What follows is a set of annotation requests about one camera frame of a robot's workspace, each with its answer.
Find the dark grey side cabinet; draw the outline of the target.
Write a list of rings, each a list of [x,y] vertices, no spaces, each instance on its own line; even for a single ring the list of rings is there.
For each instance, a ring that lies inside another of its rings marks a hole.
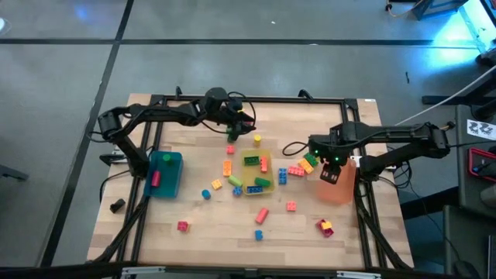
[[[487,150],[496,143],[468,133],[467,124],[474,121],[469,106],[457,106],[455,120],[458,202],[443,208],[445,272],[453,274],[461,260],[487,279],[488,240],[490,235],[496,236],[496,208],[481,201],[481,192],[494,183],[471,175],[468,158],[471,147]]]

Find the paper sheet with black marks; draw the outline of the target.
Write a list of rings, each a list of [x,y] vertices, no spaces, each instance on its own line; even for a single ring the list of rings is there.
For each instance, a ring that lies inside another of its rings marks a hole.
[[[496,125],[468,119],[467,134],[484,138],[486,140],[496,140]]]

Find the glowing desktop computer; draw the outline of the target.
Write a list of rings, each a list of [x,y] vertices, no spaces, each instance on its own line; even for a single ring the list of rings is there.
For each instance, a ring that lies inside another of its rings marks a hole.
[[[496,47],[496,26],[481,0],[467,0],[459,13],[480,53]]]

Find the grey stand foot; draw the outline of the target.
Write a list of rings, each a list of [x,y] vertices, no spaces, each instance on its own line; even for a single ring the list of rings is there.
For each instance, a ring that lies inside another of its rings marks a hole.
[[[29,175],[19,170],[0,164],[0,177],[10,177],[19,181],[26,181],[29,178]]]

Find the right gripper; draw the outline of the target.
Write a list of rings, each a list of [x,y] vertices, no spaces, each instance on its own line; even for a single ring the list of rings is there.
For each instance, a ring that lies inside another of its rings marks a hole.
[[[332,143],[330,135],[310,135],[308,137],[308,150],[322,163],[335,164],[331,167],[328,164],[323,164],[320,174],[321,180],[335,184],[339,180],[341,166],[347,163],[349,148]]]

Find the yellow translucent plastic bin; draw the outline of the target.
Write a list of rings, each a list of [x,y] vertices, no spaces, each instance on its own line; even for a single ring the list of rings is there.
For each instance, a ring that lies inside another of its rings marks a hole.
[[[245,165],[246,157],[265,157],[267,159],[267,171],[262,172],[261,166],[257,165]],[[242,166],[242,182],[243,182],[243,193],[245,195],[265,195],[274,192],[277,185],[274,181],[274,173],[272,171],[272,157],[271,152],[267,149],[255,149],[255,150],[243,150],[241,152],[241,166]],[[249,187],[256,187],[255,179],[259,177],[270,182],[267,187],[262,187],[259,192],[252,192]]]

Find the silver aluminium bracket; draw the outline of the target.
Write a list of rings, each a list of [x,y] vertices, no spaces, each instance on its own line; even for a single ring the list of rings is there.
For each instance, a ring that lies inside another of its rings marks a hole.
[[[382,277],[376,273],[338,270],[336,279],[382,279]]]
[[[152,266],[152,267],[124,267],[120,277],[122,279],[136,279],[138,275],[147,274],[161,274],[165,273],[167,270],[164,266]]]

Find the red black case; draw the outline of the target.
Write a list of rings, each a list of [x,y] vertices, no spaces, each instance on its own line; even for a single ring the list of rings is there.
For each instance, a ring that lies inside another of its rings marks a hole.
[[[496,146],[488,150],[471,147],[467,155],[467,168],[470,175],[496,182]]]

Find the orange translucent plastic bin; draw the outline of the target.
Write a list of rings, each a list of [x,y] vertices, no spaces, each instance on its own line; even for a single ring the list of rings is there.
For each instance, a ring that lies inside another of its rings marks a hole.
[[[348,159],[335,184],[320,180],[316,186],[316,196],[322,202],[333,205],[349,204],[353,200],[357,166],[356,162]]]

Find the teal plastic bin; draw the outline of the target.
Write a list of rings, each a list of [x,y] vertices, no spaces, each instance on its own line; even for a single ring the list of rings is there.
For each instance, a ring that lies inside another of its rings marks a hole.
[[[166,153],[171,155],[172,162],[170,164],[165,163],[162,159]],[[146,197],[176,198],[181,183],[182,169],[183,157],[180,153],[171,151],[152,152],[143,194]],[[153,188],[150,185],[154,171],[159,171],[161,174],[158,188]]]

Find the red and yellow block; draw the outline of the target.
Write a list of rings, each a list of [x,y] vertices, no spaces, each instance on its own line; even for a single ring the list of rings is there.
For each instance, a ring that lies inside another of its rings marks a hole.
[[[320,231],[320,233],[325,237],[325,238],[329,238],[333,233],[334,231],[331,229],[322,229],[321,227],[321,223],[324,222],[324,221],[328,221],[326,219],[321,219],[319,221],[317,221],[317,223],[315,224],[317,229]]]

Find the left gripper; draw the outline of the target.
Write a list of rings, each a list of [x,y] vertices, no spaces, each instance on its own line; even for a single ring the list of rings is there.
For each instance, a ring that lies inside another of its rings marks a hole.
[[[255,130],[255,118],[247,115],[243,111],[243,103],[241,101],[229,101],[222,108],[222,116],[227,125],[226,134],[227,142],[232,142],[232,128],[236,126],[236,135],[241,136],[246,133],[246,130]]]

